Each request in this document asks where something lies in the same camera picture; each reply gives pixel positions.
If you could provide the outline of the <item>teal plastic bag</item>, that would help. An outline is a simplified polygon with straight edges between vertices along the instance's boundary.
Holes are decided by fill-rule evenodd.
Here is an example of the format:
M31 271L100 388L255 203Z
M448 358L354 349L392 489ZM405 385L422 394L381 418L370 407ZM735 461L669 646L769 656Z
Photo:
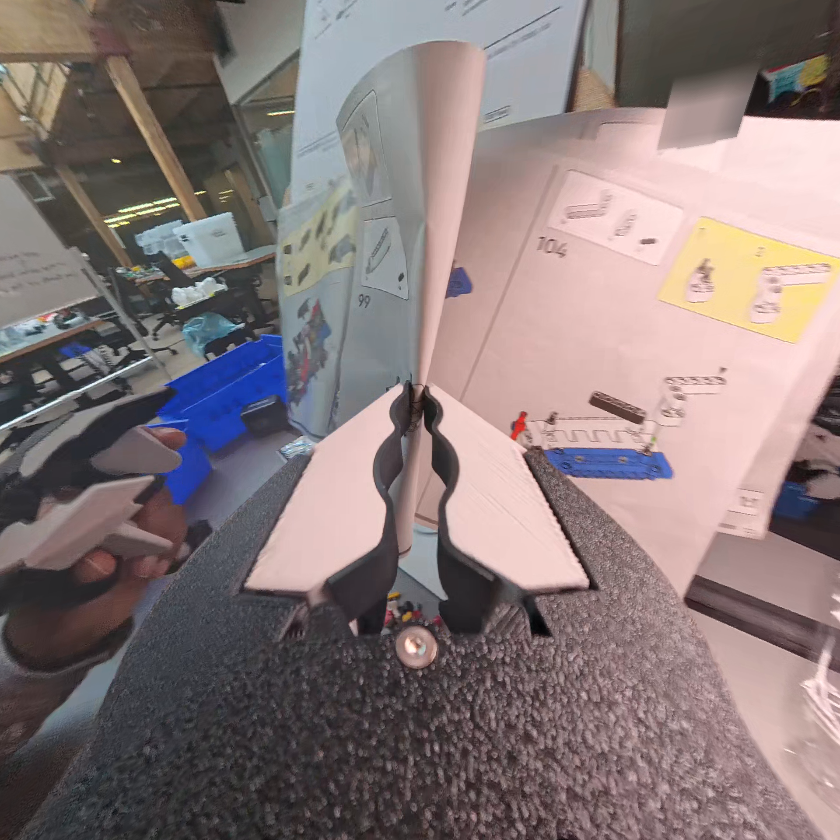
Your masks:
M248 340L242 324L213 311L189 318L182 326L182 336L186 348L196 357L204 359L207 352L218 354L219 351L214 348L225 352L230 345L238 346Z

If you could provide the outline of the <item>grey desk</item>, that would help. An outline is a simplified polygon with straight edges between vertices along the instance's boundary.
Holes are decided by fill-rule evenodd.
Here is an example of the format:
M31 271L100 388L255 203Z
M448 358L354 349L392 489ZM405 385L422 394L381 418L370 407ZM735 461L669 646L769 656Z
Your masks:
M234 514L235 503L262 487L286 460L280 447L297 433L277 433L265 438L245 436L210 455L213 472L186 503L189 519L208 519L219 527ZM423 604L431 616L444 595L437 573L436 536L432 528L416 525L414 542L401 561L396 589L402 597ZM751 595L776 599L780 606L804 610L806 617L820 611L818 604L800 586L786 595L774 583L751 584L748 572L759 561L761 549L741 549L731 538L716 538L710 557L700 567L703 574L727 585L749 586ZM798 654L747 635L717 618L698 615L701 632L710 645L721 672L728 682L739 712L748 724L764 756L780 775L796 800L804 807L825 838L838 838L838 814L826 804L805 778L797 762L795 739L802 732L799 687L813 667Z

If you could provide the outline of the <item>instruction booklet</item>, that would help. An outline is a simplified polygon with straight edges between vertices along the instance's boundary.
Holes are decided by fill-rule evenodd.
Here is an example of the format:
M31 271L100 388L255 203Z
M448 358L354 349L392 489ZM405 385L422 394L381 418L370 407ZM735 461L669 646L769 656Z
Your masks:
M444 2L307 2L292 184L358 207L329 417L437 385L567 475L678 592L838 363L838 121L745 117L657 150L666 111L549 115L554 60Z

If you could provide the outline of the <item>person's left forearm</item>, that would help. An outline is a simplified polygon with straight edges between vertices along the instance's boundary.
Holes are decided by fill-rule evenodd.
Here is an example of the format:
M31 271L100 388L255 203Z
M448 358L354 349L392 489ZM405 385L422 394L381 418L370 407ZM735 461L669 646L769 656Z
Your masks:
M13 645L5 625L1 642L1 764L23 748L47 718L96 666L110 660L130 638L129 617L88 651L46 665Z

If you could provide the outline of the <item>whiteboard on stand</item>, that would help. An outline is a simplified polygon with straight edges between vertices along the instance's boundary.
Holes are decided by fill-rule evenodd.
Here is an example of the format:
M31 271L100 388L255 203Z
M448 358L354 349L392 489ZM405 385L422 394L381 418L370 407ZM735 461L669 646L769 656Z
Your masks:
M11 175L1 176L1 327L70 308L97 289Z

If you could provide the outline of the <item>long blue storage bin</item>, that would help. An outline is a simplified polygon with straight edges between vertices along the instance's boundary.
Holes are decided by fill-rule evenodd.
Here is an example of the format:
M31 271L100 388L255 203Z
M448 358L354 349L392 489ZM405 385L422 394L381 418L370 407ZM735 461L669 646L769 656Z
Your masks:
M246 434L242 409L269 396L287 399L286 353L279 335L246 342L174 380L172 399L158 413L209 452Z

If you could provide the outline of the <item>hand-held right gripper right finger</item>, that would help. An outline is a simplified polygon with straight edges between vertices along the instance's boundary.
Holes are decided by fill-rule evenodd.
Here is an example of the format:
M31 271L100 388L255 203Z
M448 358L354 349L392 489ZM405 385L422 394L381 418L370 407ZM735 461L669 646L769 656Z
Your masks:
M447 630L494 627L549 636L538 598L590 590L590 575L525 458L525 449L436 385L423 419L437 508L437 572Z

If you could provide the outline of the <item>black power bank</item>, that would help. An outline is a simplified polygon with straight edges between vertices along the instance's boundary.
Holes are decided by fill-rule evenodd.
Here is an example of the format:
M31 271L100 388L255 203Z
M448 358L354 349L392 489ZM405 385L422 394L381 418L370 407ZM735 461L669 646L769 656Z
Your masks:
M239 412L242 424L253 438L291 431L287 406L279 394L270 394L243 406Z

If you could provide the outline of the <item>person's left hand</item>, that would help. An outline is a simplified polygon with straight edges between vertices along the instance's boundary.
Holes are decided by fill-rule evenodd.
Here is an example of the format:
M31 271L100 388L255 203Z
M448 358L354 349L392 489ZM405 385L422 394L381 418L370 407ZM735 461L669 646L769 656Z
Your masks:
M130 619L151 583L178 567L186 542L185 513L174 503L163 479L155 479L146 488L144 504L133 521L139 529L170 542L171 550L150 558L121 560L97 548L81 557L70 570L70 589L85 590L100 581L110 581L110 587L98 598L78 605L58 608L36 603L13 610L5 638L24 664L51 670L92 655Z

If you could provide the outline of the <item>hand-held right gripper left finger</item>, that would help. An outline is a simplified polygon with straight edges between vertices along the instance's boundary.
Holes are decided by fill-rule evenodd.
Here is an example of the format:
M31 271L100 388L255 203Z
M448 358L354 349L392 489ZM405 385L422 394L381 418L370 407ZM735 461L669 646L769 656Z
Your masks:
M404 468L404 391L324 438L245 578L244 592L331 603L352 622L383 606L399 549L390 490Z

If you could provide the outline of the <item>black toy set box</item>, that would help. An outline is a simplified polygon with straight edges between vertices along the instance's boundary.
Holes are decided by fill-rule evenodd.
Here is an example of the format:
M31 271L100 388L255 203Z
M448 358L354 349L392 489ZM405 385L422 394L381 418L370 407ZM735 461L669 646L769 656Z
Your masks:
M835 375L798 447L773 506L770 530L839 531L839 376Z

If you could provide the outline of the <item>white plastic bag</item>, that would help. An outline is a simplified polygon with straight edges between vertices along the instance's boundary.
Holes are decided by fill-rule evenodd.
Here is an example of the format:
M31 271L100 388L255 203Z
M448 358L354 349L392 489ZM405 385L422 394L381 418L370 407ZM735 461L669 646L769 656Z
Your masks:
M172 305L177 309L188 308L228 291L223 278L208 276L186 287L174 287L171 291Z

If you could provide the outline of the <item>clear plastic bags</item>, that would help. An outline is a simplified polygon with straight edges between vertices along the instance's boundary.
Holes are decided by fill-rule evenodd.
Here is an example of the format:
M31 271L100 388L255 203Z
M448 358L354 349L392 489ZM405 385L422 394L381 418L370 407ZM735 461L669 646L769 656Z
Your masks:
M800 764L813 790L839 814L839 631L826 632L813 672L802 681Z

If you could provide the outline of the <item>blue storage bin with tag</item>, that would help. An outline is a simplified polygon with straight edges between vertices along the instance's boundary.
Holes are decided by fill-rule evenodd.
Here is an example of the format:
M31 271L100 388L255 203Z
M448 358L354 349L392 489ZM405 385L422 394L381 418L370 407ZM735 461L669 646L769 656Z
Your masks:
M213 466L204 447L189 428L186 421L163 421L151 423L150 429L173 428L185 436L184 445L178 450L182 462L179 467L167 473L164 485L170 491L176 505L184 506L210 477Z

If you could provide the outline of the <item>white storage box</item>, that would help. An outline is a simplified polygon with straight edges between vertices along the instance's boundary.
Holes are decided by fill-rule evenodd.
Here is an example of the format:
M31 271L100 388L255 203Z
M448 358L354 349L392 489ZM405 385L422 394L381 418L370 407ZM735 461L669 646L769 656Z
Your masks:
M182 224L173 233L200 269L232 265L245 253L235 217L230 212Z

